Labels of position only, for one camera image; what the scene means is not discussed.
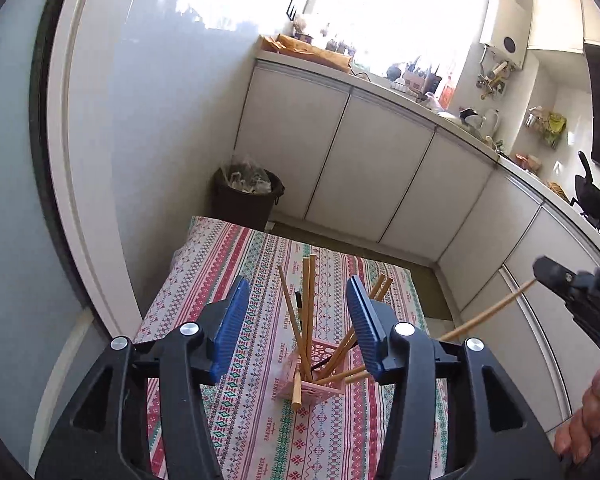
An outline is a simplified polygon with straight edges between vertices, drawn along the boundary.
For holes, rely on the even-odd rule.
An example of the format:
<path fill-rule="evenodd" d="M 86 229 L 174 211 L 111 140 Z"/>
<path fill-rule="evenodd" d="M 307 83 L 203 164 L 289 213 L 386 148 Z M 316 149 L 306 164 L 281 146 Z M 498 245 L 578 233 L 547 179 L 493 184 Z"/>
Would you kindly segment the person's right hand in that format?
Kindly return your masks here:
<path fill-rule="evenodd" d="M 582 396 L 582 406 L 561 424 L 554 437 L 554 451 L 571 455 L 575 464 L 583 463 L 592 451 L 593 440 L 600 436 L 600 369 Z"/>

